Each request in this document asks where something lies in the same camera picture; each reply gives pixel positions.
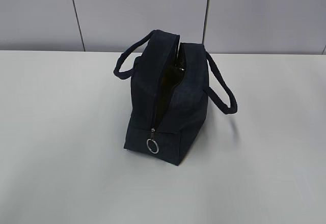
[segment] navy blue bag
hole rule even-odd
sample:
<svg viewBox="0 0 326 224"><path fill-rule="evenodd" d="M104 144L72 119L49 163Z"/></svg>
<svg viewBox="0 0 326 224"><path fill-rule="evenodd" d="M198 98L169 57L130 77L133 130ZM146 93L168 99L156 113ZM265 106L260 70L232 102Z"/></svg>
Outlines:
<svg viewBox="0 0 326 224"><path fill-rule="evenodd" d="M132 113L124 148L179 165L207 114L208 97L225 114L237 103L203 44L180 43L179 35L152 31L117 61L114 74L131 77ZM148 41L133 68L120 72L126 58ZM228 107L209 87L208 66L230 98Z"/></svg>

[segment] handbag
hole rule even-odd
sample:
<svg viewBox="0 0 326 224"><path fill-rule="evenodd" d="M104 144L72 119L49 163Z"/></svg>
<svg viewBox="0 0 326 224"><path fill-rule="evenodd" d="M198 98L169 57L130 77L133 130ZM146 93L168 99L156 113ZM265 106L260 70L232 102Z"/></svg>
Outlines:
<svg viewBox="0 0 326 224"><path fill-rule="evenodd" d="M193 144L207 114L208 97L224 114L237 103L203 44L180 43L179 35L154 30L119 57L114 74L131 77L132 112L124 148L179 165ZM120 68L148 41L133 67ZM208 66L229 96L228 107L209 87Z"/></svg>

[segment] white table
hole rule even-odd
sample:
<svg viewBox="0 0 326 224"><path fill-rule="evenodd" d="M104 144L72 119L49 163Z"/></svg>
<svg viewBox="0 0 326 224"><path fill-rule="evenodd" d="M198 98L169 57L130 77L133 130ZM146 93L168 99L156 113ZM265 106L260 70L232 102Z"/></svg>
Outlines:
<svg viewBox="0 0 326 224"><path fill-rule="evenodd" d="M174 166L123 149L119 55L0 51L0 223L326 223L326 56L213 55L238 113Z"/></svg>

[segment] zipper pull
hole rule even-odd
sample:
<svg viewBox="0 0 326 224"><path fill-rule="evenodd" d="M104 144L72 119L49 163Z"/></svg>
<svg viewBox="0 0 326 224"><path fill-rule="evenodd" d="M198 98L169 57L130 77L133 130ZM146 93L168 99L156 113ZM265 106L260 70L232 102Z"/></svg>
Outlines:
<svg viewBox="0 0 326 224"><path fill-rule="evenodd" d="M154 132L155 132L155 129L152 128L152 129L151 129L151 139L152 139L152 140L154 140Z"/></svg>

